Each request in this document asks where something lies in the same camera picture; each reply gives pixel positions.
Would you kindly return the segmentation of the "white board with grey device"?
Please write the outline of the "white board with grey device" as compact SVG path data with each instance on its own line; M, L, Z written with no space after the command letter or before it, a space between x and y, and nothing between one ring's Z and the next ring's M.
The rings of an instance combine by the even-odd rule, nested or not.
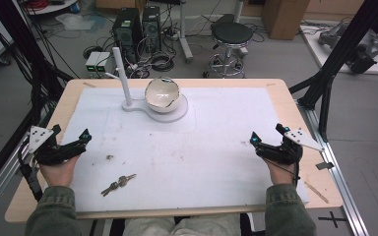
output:
M318 65L322 67L329 55L346 32L348 22L339 22L335 26L305 23L300 26ZM341 73L378 75L378 38L370 29L351 51L350 56L340 68Z

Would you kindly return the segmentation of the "aluminium rail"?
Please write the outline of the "aluminium rail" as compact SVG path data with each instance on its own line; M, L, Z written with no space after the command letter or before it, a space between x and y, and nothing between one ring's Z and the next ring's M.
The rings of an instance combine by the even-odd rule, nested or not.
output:
M306 109L296 101L296 105L310 130L312 136L316 139L317 143L322 146L324 151L322 152L322 158L326 163L332 163L333 167L329 167L328 171L334 180L334 183L339 190L343 204L342 210L346 216L346 222L353 236L369 236L366 225L360 215L357 205L354 202L351 191L348 188L347 181L343 175L343 172L336 160L334 151L331 148L328 141L324 140L324 136L318 131L319 118L317 113L311 109Z
M30 133L26 132L18 144L12 149L9 157L0 168L0 197L9 185L13 176L19 171L20 163L18 156L26 157L29 155L29 138Z

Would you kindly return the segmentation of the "person's left hand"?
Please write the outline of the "person's left hand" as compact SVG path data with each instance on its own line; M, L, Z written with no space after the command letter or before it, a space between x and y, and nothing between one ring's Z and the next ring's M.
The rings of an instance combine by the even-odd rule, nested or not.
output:
M40 172L47 185L69 187L73 181L75 166L79 158L79 156L75 156L67 162L53 166L40 165Z

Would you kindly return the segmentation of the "grey desk leg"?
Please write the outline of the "grey desk leg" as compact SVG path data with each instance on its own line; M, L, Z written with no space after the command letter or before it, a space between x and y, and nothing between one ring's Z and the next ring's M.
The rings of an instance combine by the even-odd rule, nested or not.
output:
M194 57L192 50L186 38L186 0L179 0L179 32L178 39L184 54L184 60L186 64L190 64Z

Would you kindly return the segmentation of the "small black computer tower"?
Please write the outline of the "small black computer tower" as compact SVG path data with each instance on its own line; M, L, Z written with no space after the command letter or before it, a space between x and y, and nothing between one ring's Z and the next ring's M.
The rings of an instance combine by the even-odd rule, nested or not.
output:
M158 6L146 6L142 18L146 48L150 52L159 51L160 42L160 13Z

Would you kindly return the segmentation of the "person's legs in grey pants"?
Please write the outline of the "person's legs in grey pants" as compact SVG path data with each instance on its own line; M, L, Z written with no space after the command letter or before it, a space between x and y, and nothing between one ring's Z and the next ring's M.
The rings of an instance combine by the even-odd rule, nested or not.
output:
M125 220L123 236L241 236L239 214L183 218L140 217Z

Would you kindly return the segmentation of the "white stand with round base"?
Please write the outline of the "white stand with round base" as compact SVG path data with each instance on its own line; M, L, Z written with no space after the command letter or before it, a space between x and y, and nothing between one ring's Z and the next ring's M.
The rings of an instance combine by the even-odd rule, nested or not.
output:
M180 90L180 99L177 103L177 107L168 113L158 113L152 110L145 100L145 91L144 97L141 99L134 99L131 96L130 88L128 85L128 78L125 73L125 68L122 60L122 54L119 47L112 48L114 60L116 63L115 70L118 72L117 76L114 76L110 73L105 73L108 77L112 79L117 79L121 82L123 92L125 95L125 101L122 103L122 108L127 112L144 112L152 120L155 120L160 123L172 123L182 119L189 110L188 100L186 96Z

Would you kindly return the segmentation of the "white round table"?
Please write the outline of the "white round table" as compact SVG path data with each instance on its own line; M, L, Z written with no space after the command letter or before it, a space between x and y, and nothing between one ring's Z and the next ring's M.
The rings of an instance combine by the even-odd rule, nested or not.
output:
M33 15L42 15L71 8L78 3L79 0L26 0L22 7Z

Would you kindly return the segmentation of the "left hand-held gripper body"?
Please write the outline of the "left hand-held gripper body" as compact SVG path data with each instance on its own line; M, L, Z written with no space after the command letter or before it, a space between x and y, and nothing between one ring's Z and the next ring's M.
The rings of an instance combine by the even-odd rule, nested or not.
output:
M67 145L59 145L51 129L32 126L29 148L38 164L58 165L86 151L87 145L80 145L79 138Z

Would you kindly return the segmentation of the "brown cardboard box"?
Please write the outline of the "brown cardboard box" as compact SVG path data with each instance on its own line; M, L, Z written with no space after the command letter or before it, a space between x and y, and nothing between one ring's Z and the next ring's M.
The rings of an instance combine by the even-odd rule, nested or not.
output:
M262 22L268 38L293 40L310 0L266 0Z

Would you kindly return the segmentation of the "person's right hand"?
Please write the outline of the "person's right hand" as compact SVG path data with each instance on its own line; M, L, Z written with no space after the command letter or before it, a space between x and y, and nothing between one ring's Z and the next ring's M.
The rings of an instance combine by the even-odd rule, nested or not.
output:
M294 165L283 165L277 162L265 159L269 168L271 181L274 185L294 183Z

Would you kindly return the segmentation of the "wooden table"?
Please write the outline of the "wooden table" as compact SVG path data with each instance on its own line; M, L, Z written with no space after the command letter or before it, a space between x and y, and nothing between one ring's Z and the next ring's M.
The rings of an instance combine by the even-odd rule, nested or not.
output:
M179 79L178 84L184 88L263 88L269 93L275 111L282 122L294 128L302 128L311 134L310 130L296 105L296 95L290 93L288 86L281 79ZM121 83L113 79L77 79L69 82L50 119L52 125L58 124L66 128L75 111L83 89L116 88ZM322 192L329 200L324 203L306 185L305 190L310 198L306 205L308 209L341 207L343 200L329 171L318 170L316 164L323 161L322 153L310 148L304 151L301 161L301 178ZM24 223L36 207L36 200L30 194L26 181L21 181L6 212L5 220L10 223Z

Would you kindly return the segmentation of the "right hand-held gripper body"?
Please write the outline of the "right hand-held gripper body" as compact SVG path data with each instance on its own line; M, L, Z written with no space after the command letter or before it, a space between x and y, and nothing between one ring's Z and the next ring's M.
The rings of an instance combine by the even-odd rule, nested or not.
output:
M283 165L291 165L300 161L304 147L318 151L324 150L308 133L298 128L295 130L290 129L290 132L285 137L283 136L279 146L261 142L258 147L255 147L255 152L262 158Z

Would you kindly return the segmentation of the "black round stool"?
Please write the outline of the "black round stool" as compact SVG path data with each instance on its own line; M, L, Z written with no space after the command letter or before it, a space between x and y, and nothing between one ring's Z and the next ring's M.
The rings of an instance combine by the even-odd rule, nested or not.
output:
M235 49L247 46L253 37L252 30L240 23L219 23L212 27L212 40L215 43L214 49L219 46L225 48L223 54L215 54L210 58L205 67L203 77L208 78L210 74L220 75L223 79L241 75L245 77L242 57L233 53Z

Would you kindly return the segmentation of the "white table mat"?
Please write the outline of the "white table mat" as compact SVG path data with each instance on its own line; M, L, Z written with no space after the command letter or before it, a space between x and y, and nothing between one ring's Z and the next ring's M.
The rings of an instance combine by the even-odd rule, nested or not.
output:
M264 88L185 88L189 110L163 124L123 110L120 88L86 88L65 131L70 143L92 139L77 162L72 188L79 212L250 207L272 182L250 144L255 132L277 146L278 115ZM136 174L103 196L120 176Z

